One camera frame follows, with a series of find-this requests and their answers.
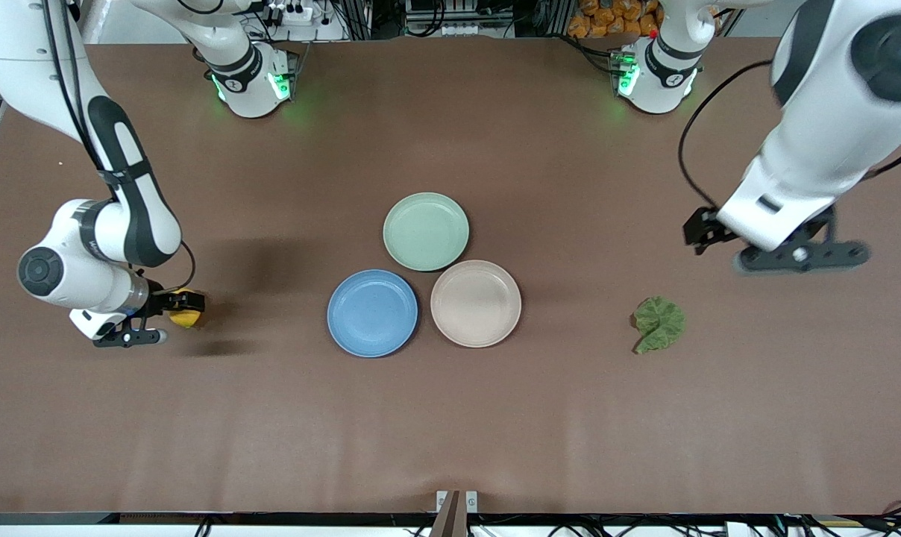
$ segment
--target brown tabletop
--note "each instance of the brown tabletop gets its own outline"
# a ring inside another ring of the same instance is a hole
[[[79,144],[0,129],[0,510],[413,511],[437,489],[486,511],[874,512],[901,499],[901,168],[840,203],[857,271],[741,277],[696,257],[700,201],[676,167],[687,116],[771,40],[717,40],[667,116],[615,99],[556,41],[317,45],[298,100],[264,119],[216,101],[188,48],[101,47],[198,258],[208,325],[97,350],[19,289],[17,259],[71,198],[104,197]],[[724,200],[779,118],[767,72],[713,103],[687,162]],[[524,313],[489,349],[449,343],[437,273],[401,268],[381,225],[407,194],[455,198],[464,259],[504,266]],[[423,306],[391,357],[348,356],[325,308],[389,269]],[[184,278],[180,255],[147,275]],[[630,313],[685,309],[638,357]]]

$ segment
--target orange bag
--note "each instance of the orange bag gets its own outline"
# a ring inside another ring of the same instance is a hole
[[[567,26],[567,35],[570,37],[576,37],[578,40],[582,40],[583,37],[586,37],[586,34],[590,33],[590,17],[584,17],[583,15],[574,15],[572,19],[570,19],[570,24]]]
[[[614,18],[613,10],[608,7],[601,7],[593,14],[593,24],[597,26],[609,26]]]
[[[656,27],[656,17],[652,14],[645,14],[639,17],[639,35],[649,35],[658,29],[659,27]]]
[[[584,15],[591,16],[600,9],[600,0],[580,0],[580,10]]]
[[[610,26],[607,27],[606,31],[608,34],[622,34],[624,32],[624,20],[622,18],[615,18],[613,22],[610,23]]]

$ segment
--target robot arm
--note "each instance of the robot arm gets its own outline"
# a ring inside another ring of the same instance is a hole
[[[294,55],[252,43],[235,13],[252,0],[131,0],[180,31],[205,60],[219,98],[242,118],[259,118],[291,96]]]
[[[860,242],[808,239],[833,222],[837,198],[901,145],[901,0],[808,0],[776,51],[772,85],[781,122],[715,220],[699,210],[686,223],[687,244],[701,254],[741,237],[752,245],[740,256],[744,271],[863,263]]]
[[[178,221],[129,118],[93,74],[62,0],[0,0],[0,95],[81,142],[112,193],[59,208],[47,236],[20,259],[23,288],[73,309],[73,323],[94,340],[131,316],[159,313],[155,305],[167,297],[151,293],[160,286],[129,266],[168,261],[181,243]]]
[[[641,37],[624,51],[634,57],[617,92],[648,113],[671,112],[689,95],[700,58],[716,33],[710,6],[758,7],[772,0],[661,0],[665,19],[656,37]]]

